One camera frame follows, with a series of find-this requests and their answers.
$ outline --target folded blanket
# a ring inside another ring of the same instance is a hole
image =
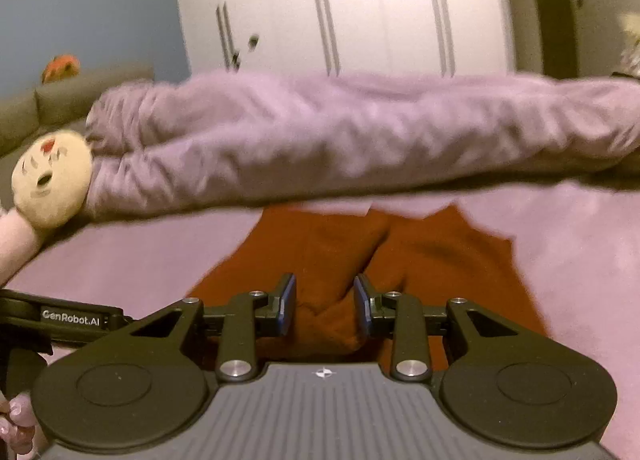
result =
[[[465,297],[545,332],[514,269],[510,241],[471,227],[454,206],[423,220],[377,210],[355,216],[267,208],[238,250],[191,295],[222,305],[241,292],[270,290],[286,272],[297,277],[292,327],[285,338],[258,340],[263,359],[329,357],[388,368],[391,341],[365,344],[358,337],[352,282],[360,272],[381,292],[399,290],[435,306]],[[430,345],[434,368],[446,368],[442,339],[431,337]]]
[[[534,75],[217,71],[112,88],[87,118],[86,213],[387,192],[483,172],[585,173],[640,146],[640,84]]]

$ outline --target gray upholstered headboard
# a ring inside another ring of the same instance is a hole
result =
[[[84,133],[85,117],[94,101],[126,81],[153,79],[151,66],[129,64],[84,71],[65,81],[38,86],[0,98],[0,204],[14,205],[11,174],[20,156],[45,133],[68,128]]]

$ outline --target mattress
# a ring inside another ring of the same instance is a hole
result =
[[[476,228],[513,241],[514,262],[553,338],[609,370],[619,401],[602,443],[622,459],[640,458],[640,192],[567,180],[302,205],[424,217],[452,202]],[[260,209],[217,208],[90,224],[42,252],[7,287],[120,306],[141,318],[180,299],[259,217]]]

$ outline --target gray ribbed panel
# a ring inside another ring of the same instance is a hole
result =
[[[274,364],[261,379],[225,386],[182,435],[122,460],[607,460],[599,447],[527,454],[466,435],[423,386],[387,379],[375,364]],[[53,446],[45,460],[105,460]]]

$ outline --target triangular cutout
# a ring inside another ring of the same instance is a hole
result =
[[[467,312],[467,315],[482,337],[507,337],[518,335],[516,331],[501,325],[497,321],[494,321],[476,310],[470,310]]]
[[[152,321],[146,326],[132,332],[133,337],[169,337],[178,320],[182,316],[182,312],[174,310],[162,316],[160,319]]]

